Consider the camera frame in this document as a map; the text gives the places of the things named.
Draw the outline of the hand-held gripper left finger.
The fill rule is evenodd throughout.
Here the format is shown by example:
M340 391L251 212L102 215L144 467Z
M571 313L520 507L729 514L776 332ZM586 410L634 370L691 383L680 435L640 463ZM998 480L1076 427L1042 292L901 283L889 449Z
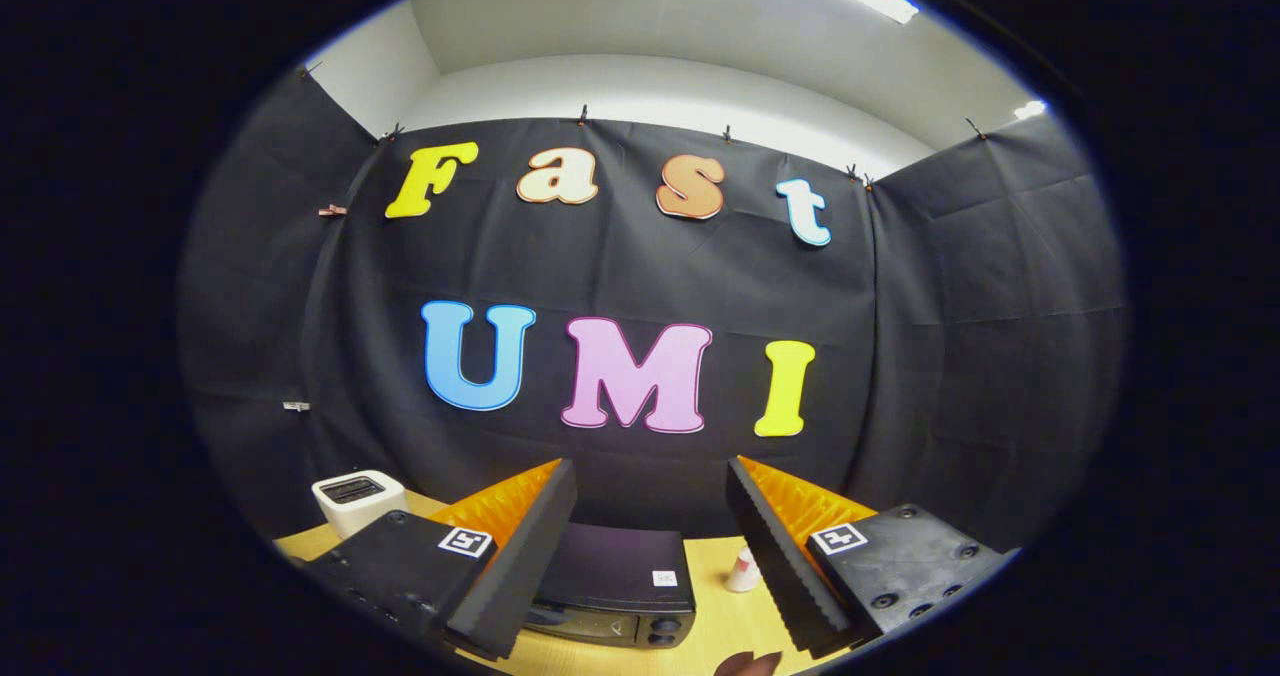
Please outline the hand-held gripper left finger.
M553 460L429 516L389 511L298 566L402 638L508 657L577 497Z

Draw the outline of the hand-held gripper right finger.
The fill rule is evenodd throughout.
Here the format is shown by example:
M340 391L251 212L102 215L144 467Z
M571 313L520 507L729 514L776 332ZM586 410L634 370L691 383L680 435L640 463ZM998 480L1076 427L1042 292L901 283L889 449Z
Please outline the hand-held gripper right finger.
M1018 554L920 506L874 511L744 456L728 462L726 499L794 645L814 657L915 626Z

